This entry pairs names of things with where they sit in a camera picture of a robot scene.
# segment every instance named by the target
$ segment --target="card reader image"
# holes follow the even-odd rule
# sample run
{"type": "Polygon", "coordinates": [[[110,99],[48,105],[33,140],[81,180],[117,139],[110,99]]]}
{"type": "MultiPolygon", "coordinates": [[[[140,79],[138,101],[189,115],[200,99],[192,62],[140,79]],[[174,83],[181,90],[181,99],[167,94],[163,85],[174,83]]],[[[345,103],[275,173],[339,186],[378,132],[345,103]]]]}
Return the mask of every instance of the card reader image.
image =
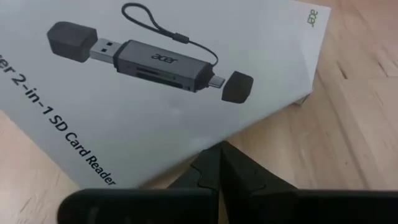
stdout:
{"type": "MultiPolygon", "coordinates": [[[[213,72],[213,67],[218,63],[218,57],[213,51],[196,42],[192,42],[182,34],[172,33],[160,27],[155,22],[150,10],[142,4],[126,3],[122,7],[122,14],[130,21],[146,29],[173,38],[173,40],[183,44],[193,44],[208,51],[216,57],[216,62],[211,64],[136,40],[118,43],[98,38],[96,29],[71,22],[57,22],[47,32],[52,52],[55,55],[81,63],[89,58],[110,63],[113,64],[118,73],[194,93],[209,86],[214,88],[223,87],[225,79],[216,76],[213,72]],[[144,9],[156,29],[127,15],[125,10],[131,6],[144,9]]],[[[243,83],[246,82],[248,77],[242,74],[243,83]]],[[[237,76],[235,73],[235,88],[228,88],[227,92],[223,92],[223,101],[233,103],[244,103],[246,101],[251,91],[251,84],[248,89],[248,85],[240,85],[239,82],[239,75],[237,76]],[[242,97],[238,97],[239,100],[236,100],[236,95],[241,95],[242,97]]]]}

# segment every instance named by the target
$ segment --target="metal connector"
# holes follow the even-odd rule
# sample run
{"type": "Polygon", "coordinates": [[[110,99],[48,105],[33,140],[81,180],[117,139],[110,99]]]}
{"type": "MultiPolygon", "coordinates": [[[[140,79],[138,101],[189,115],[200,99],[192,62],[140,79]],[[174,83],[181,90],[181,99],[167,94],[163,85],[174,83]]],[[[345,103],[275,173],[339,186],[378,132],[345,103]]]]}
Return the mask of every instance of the metal connector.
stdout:
{"type": "Polygon", "coordinates": [[[122,46],[120,43],[100,38],[90,49],[90,57],[113,64],[113,56],[119,50],[120,46],[122,46]]]}
{"type": "Polygon", "coordinates": [[[225,82],[224,78],[214,75],[209,81],[209,86],[212,86],[215,88],[221,88],[223,86],[224,82],[225,82]]]}

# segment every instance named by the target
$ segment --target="white box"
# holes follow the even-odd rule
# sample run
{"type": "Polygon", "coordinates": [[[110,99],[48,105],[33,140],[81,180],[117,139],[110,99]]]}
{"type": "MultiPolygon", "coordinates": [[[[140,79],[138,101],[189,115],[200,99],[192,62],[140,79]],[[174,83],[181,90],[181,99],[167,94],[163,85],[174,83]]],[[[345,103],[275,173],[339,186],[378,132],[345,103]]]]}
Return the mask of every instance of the white box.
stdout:
{"type": "MultiPolygon", "coordinates": [[[[166,29],[214,50],[218,76],[252,76],[246,102],[222,101],[215,88],[191,93],[120,74],[111,64],[52,53],[46,33],[68,21],[116,42],[134,39],[213,61],[202,49],[127,21],[122,3],[0,2],[0,109],[80,187],[138,186],[312,90],[328,8],[277,0],[141,2],[166,29]],[[318,11],[314,27],[307,22],[311,10],[318,11]],[[61,122],[66,130],[56,128],[61,122]]],[[[143,11],[131,12],[149,23],[143,11]]]]}

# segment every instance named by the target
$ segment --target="wooden surface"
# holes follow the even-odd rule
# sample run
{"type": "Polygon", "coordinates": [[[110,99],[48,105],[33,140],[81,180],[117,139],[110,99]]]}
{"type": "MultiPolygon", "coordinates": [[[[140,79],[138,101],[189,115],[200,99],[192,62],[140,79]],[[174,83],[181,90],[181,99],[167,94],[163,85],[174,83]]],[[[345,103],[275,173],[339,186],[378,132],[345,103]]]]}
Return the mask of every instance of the wooden surface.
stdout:
{"type": "MultiPolygon", "coordinates": [[[[299,188],[398,189],[398,1],[306,2],[332,8],[314,92],[229,141],[299,188]]],[[[4,113],[0,152],[0,223],[55,223],[76,184],[4,113]]]]}

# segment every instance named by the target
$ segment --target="usb-a connector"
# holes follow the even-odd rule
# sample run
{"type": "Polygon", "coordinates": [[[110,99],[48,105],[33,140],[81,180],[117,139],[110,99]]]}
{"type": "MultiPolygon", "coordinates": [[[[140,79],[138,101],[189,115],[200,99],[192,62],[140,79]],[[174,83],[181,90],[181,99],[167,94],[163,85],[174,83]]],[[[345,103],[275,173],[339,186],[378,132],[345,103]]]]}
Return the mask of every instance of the usb-a connector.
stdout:
{"type": "Polygon", "coordinates": [[[107,39],[100,38],[90,49],[90,57],[113,64],[113,56],[122,45],[107,39]]]}

